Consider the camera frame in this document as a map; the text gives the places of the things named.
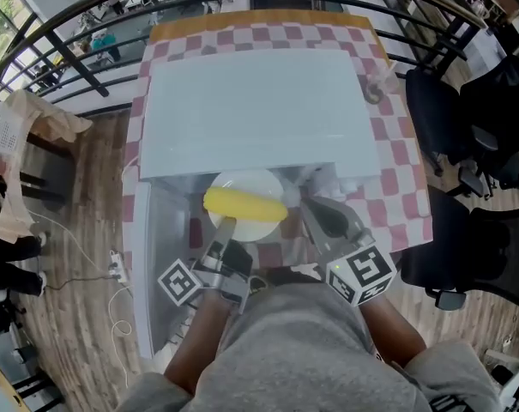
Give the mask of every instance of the white plate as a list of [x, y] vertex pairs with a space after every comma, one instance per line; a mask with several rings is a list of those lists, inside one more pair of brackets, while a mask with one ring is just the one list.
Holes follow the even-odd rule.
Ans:
[[[249, 192], [275, 200], [281, 200], [284, 193], [280, 181], [267, 169], [221, 173], [211, 185]], [[215, 227], [218, 227], [223, 216], [209, 211], [208, 214]], [[257, 241], [274, 231], [278, 224], [277, 222], [236, 220], [236, 228], [232, 239], [244, 242]]]

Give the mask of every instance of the power outlet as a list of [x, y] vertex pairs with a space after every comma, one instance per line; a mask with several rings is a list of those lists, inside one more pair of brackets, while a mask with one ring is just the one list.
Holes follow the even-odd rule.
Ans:
[[111, 265], [108, 266], [108, 273], [110, 276], [115, 276], [120, 283], [128, 281], [122, 255], [117, 251], [111, 251]]

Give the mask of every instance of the window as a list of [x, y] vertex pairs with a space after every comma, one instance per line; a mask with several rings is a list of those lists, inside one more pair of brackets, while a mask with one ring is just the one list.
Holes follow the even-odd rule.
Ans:
[[[0, 61], [8, 50], [9, 44], [31, 14], [32, 10], [24, 0], [0, 0]], [[25, 33], [25, 36], [30, 35], [41, 24], [42, 22], [40, 20], [35, 20]], [[2, 76], [2, 82], [8, 85], [12, 90], [24, 87], [33, 79], [34, 72], [32, 69], [25, 71], [12, 82], [9, 82], [9, 80], [36, 59], [39, 53], [47, 52], [50, 49], [50, 42], [47, 41], [47, 39], [41, 39], [37, 41], [33, 47], [28, 47], [22, 51], [17, 59], [5, 70]], [[0, 88], [0, 100], [3, 100], [8, 94], [9, 92], [7, 90]]]

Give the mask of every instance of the checkered tablecloth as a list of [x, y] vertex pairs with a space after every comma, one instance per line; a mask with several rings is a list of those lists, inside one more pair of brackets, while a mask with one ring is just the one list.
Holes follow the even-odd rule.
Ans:
[[[203, 31], [183, 38], [160, 40], [145, 50], [138, 90], [133, 100], [125, 150], [125, 164], [134, 163], [124, 175], [124, 250], [131, 266], [131, 234], [135, 188], [139, 181], [140, 145], [150, 86], [151, 69], [158, 63], [211, 55], [245, 53], [256, 49], [312, 48], [347, 51], [361, 85], [376, 67], [388, 66], [376, 35], [370, 29], [296, 22], [257, 23]], [[432, 240], [426, 179], [412, 121], [400, 94], [389, 94], [377, 105], [367, 104], [376, 139], [382, 174], [360, 186], [345, 202], [370, 227], [377, 242], [399, 251]], [[191, 197], [189, 255], [196, 256], [211, 239], [214, 228], [202, 209], [201, 196]], [[315, 252], [306, 238], [299, 203], [268, 237], [245, 245], [254, 265], [275, 267], [314, 262]]]

